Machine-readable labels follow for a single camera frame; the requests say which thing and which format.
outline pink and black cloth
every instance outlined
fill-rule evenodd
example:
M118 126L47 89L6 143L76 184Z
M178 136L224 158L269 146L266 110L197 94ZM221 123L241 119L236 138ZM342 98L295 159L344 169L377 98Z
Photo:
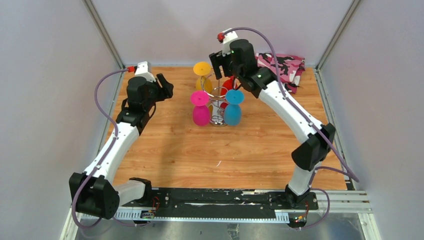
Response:
M276 64L270 53L256 53L257 65L267 67L276 74ZM305 59L294 55L277 54L280 79L285 89L296 93L301 75L305 71Z

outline wooden tabletop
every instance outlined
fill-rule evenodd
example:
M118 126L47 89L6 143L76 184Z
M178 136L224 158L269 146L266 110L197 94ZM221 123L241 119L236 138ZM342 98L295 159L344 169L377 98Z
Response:
M240 105L239 125L197 126L192 121L194 106L190 102L198 78L193 68L154 67L152 71L154 75L162 73L174 85L174 95L157 103L156 113L116 172L114 185L138 177L150 180L153 187L285 188L295 166L291 153L300 143L271 108L242 90L245 100ZM121 111L128 80L133 76L127 73L124 77L114 119ZM327 123L312 68L302 74L294 98L311 115ZM332 152L323 166L340 169ZM343 176L328 170L318 172L313 186L346 189Z

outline gray wall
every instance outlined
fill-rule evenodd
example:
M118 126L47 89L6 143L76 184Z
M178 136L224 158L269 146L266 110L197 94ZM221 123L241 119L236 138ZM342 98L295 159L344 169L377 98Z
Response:
M193 65L220 50L229 28L260 30L279 53L317 64L352 0L94 0L122 60ZM241 32L257 51L269 51Z
M57 240L68 179L106 120L94 88L118 69L81 0L0 1L0 239ZM114 77L101 90L110 106Z
M424 1L364 0L322 70L384 240L422 239Z

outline pink camouflage cloth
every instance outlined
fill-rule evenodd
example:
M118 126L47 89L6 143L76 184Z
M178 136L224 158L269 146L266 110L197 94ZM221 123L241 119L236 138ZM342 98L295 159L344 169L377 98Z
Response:
M276 74L276 64L270 53L256 53L257 65L267 67ZM284 87L290 93L296 93L301 75L305 71L305 59L303 57L277 54L280 79Z

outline metal frame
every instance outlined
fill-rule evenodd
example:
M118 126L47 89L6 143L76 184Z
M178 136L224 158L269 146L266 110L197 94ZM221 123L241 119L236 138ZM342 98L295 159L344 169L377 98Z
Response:
M123 64L118 51L116 50L115 46L113 45L97 11L95 6L93 5L91 0L82 0L84 4L87 7L88 12L92 16L92 19L94 23L97 26L97 29L99 30L100 34L102 35L107 47L109 48L113 58L115 59L116 63L120 68L125 67ZM326 85L325 81L323 80L323 77L321 75L321 69L325 65L328 57L330 56L334 46L336 45L337 41L339 40L340 36L342 35L343 31L345 30L346 26L348 25L349 21L351 20L352 16L354 15L356 9L358 8L359 4L362 2L362 0L353 0L348 11L346 12L343 20L341 21L340 25L338 26L337 30L335 31L331 41L329 42L324 54L322 55L319 63L315 66L315 79L317 81L317 85L319 88L319 92L321 95L322 103L324 106L325 113L327 115L327 120L329 122L334 123L336 126L336 120L334 118L334 113L332 112L332 105L331 102L328 99L328 93L326 92ZM114 100L112 101L112 104L110 106L109 112L111 113L116 105L116 100L119 94L120 85L123 80L123 75L120 77L120 81L116 86L115 90L115 96ZM103 141L104 142L107 133L108 133L108 127L107 124L105 126L105 131L103 134ZM339 138L338 135L334 138L334 144L337 147L337 149L343 154L343 142ZM353 187L355 187L355 183L352 182L349 178L345 178L346 185L353 184ZM271 192L273 190L256 190L256 191L266 191ZM329 190L327 191L329 197L330 197L330 204L331 208L329 210L330 213L356 213L358 214L359 220L361 222L362 226L362 232L365 236L365 239L367 240L380 240L380 234L376 225L376 221L374 219L374 214L371 209L371 205L368 201L368 197L365 191L356 191L356 190ZM325 211L327 207L327 198L326 196L320 192L316 192L316 198L318 200L319 210L310 211L311 213L322 213L322 211ZM143 210L143 207L120 207L118 209L118 212L116 213L116 218L118 220L129 220L134 219L137 216L137 213L141 212ZM267 219L264 220L264 222L268 223L278 223L283 222L285 220L285 216L289 213L296 213L298 211L296 210L276 210L276 219ZM90 219L92 218L89 215L77 213L78 219ZM175 219L175 218L156 218L156 220L153 219L153 221L188 221L188 222L257 222L257 220L253 219L234 219L234 220L228 220L228 219ZM73 222L72 216L71 216L71 209L69 209L69 213L65 222L65 225L62 230L62 235L60 237L61 240L74 240L76 237L78 231L78 227Z

